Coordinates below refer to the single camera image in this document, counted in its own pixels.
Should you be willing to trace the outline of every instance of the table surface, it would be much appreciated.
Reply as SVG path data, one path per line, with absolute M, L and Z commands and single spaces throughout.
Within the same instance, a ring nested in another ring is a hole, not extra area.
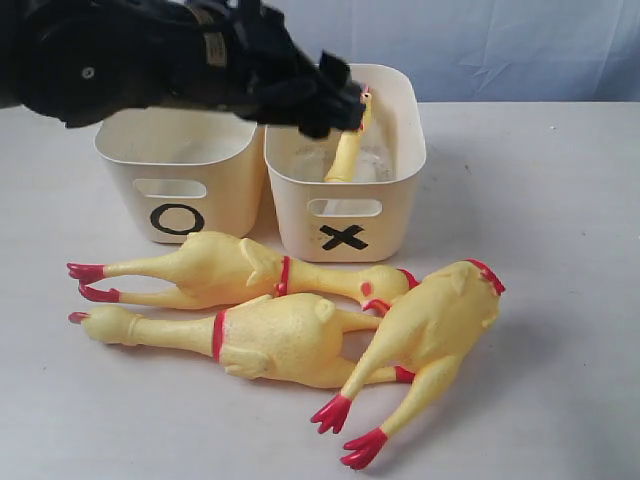
M 359 475 L 637 480 L 640 104 L 421 114 L 428 164 L 405 244 L 386 263 L 424 276 L 476 257 L 507 293 L 453 387 Z M 96 131 L 0 112 L 0 476 L 358 478 L 339 462 L 343 443 L 386 418 L 406 385 L 365 389 L 341 434 L 318 435 L 309 418 L 333 392 L 244 381 L 195 354 L 107 347 L 67 321 L 92 305 L 66 262 L 175 248 L 138 231 Z M 268 191 L 250 236 L 282 248 Z M 350 337 L 349 351 L 369 338 Z

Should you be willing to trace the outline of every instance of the white plastic bin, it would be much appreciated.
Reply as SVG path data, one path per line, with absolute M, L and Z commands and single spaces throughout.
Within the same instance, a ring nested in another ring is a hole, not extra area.
M 244 236 L 266 175 L 264 129 L 228 113 L 125 110 L 105 120 L 95 146 L 129 213 L 159 243 L 190 232 Z
M 426 164 L 427 149 L 410 80 L 386 66 L 355 64 L 351 68 L 353 78 L 372 89 L 378 128 L 378 134 L 364 135 L 362 149 L 376 153 L 386 145 L 391 160 L 391 168 L 383 172 L 386 178 L 324 183 L 339 132 L 316 141 L 295 128 L 266 129 L 265 159 L 282 242 L 292 256 L 310 262 L 376 262 L 395 254 L 406 236 Z M 310 169 L 303 168 L 305 162 Z M 374 208 L 361 210 L 368 211 L 360 215 L 327 214 L 327 201 L 336 199 L 364 199 Z

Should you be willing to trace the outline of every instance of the black letter x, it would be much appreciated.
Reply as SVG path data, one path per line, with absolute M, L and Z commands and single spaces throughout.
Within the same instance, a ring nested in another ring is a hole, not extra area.
M 363 230 L 364 229 L 359 225 L 351 225 L 345 231 L 341 232 L 340 230 L 331 228 L 328 225 L 323 225 L 322 228 L 320 228 L 320 231 L 322 233 L 326 233 L 332 238 L 327 243 L 325 243 L 322 248 L 324 248 L 325 250 L 333 250 L 341 243 L 346 243 L 350 247 L 353 247 L 357 250 L 364 250 L 369 246 L 369 244 L 355 237 L 355 235 L 362 232 Z

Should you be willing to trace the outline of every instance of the black letter o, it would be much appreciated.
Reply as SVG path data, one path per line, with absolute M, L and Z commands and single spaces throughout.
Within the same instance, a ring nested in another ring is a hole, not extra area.
M 193 214 L 194 222 L 193 227 L 187 230 L 173 230 L 172 228 L 165 227 L 160 223 L 160 217 L 167 210 L 171 210 L 172 208 L 182 208 L 184 210 L 188 210 Z M 193 232 L 199 232 L 204 228 L 204 217 L 198 212 L 195 208 L 190 207 L 189 205 L 182 205 L 181 203 L 165 203 L 164 205 L 160 205 L 153 212 L 151 212 L 150 216 L 151 225 L 153 225 L 157 230 L 160 230 L 163 233 L 168 233 L 170 235 L 187 235 Z

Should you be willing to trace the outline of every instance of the white wall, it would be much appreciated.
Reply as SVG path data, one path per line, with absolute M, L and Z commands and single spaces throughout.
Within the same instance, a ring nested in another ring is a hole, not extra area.
M 640 100 L 640 0 L 264 0 L 294 40 L 408 74 L 421 101 Z

